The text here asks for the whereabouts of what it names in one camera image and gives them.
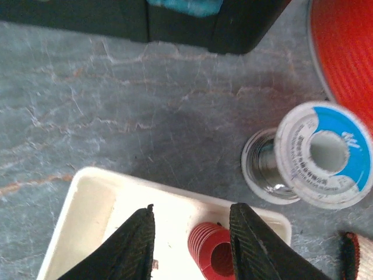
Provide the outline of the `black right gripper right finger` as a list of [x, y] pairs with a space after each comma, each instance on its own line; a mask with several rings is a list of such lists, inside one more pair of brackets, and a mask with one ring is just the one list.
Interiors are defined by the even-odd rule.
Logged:
[[236, 279], [329, 279], [245, 203], [230, 207], [230, 243]]

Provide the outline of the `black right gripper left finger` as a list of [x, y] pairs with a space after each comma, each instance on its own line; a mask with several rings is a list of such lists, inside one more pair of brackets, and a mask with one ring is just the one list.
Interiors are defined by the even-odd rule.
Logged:
[[150, 279], [155, 220], [153, 205], [135, 211], [99, 248], [60, 279]]

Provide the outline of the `red spring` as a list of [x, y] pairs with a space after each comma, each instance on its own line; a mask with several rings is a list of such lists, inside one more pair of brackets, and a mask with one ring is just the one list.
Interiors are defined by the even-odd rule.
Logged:
[[188, 250], [205, 279], [235, 280], [228, 229], [211, 222], [196, 225], [188, 237]]

